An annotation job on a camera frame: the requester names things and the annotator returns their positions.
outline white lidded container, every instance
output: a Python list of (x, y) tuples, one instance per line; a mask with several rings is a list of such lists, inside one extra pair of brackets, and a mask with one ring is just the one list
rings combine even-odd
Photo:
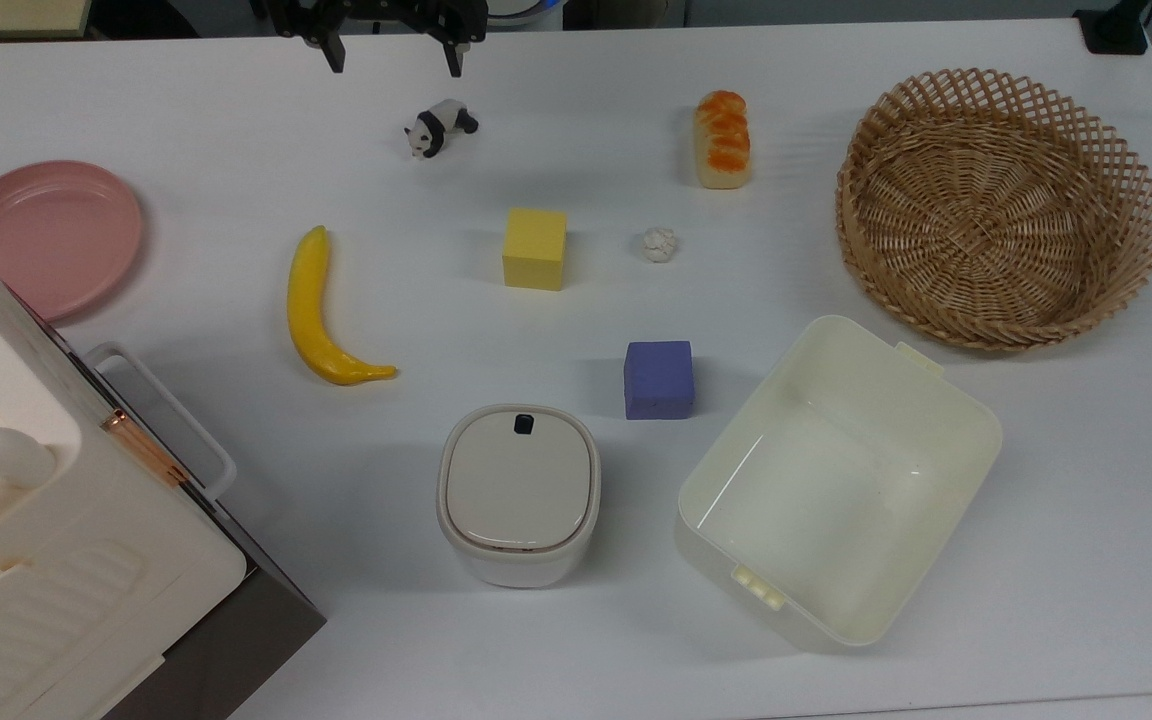
[(810, 324), (685, 479), (677, 545), (801, 650), (882, 637), (1002, 445), (905, 343)]
[(585, 555), (600, 493), (581, 420), (553, 407), (483, 407), (447, 438), (438, 521), (477, 578), (543, 588)]

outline pink plate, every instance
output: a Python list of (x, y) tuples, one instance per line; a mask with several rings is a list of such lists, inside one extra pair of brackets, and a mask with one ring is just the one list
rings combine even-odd
[(109, 170), (55, 160), (0, 177), (0, 279), (53, 323), (118, 285), (141, 247), (141, 205)]

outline white table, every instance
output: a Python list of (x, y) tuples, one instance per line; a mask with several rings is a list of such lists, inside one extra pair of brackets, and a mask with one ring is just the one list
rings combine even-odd
[[(0, 46), (0, 173), (90, 160), (132, 184), (147, 251), (79, 350), (132, 348), (238, 462), (229, 509), (329, 623), (236, 717), (785, 717), (1152, 694), (1152, 283), (1124, 313), (1023, 356), (961, 353), (842, 270), (835, 173), (856, 119), (910, 74), (1029, 74), (1152, 168), (1152, 54), (1085, 54), (1073, 20), (516, 33), (447, 77), (420, 37)], [(755, 181), (695, 187), (689, 113), (750, 101)], [(444, 97), (483, 129), (433, 160), (403, 123)], [(567, 287), (500, 282), (509, 206), (566, 210)], [(285, 331), (288, 263), (335, 234), (328, 324), (401, 369), (329, 387)], [(636, 233), (669, 225), (669, 264)], [(904, 340), (996, 411), (1005, 449), (886, 638), (810, 655), (673, 547), (677, 488), (818, 314)], [(626, 420), (626, 346), (690, 340), (698, 414)], [(602, 514), (561, 588), (486, 588), (439, 533), (435, 471), (493, 402), (579, 416)]]
[(861, 712), (847, 720), (1152, 720), (1152, 696)]

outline white crumpled paper ball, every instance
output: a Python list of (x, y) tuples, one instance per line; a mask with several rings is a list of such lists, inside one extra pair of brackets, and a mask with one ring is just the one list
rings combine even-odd
[(652, 228), (643, 233), (643, 255), (653, 263), (668, 263), (679, 237), (669, 228)]

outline white plastic container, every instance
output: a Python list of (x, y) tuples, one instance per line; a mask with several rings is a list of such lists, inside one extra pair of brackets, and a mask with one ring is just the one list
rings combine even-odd
[(543, 588), (585, 555), (601, 494), (581, 420), (553, 407), (490, 406), (447, 438), (438, 521), (477, 578)]
[(0, 720), (97, 720), (247, 574), (187, 473), (0, 282)]
[(1002, 442), (940, 374), (905, 343), (814, 320), (687, 478), (680, 551), (803, 650), (881, 638)]

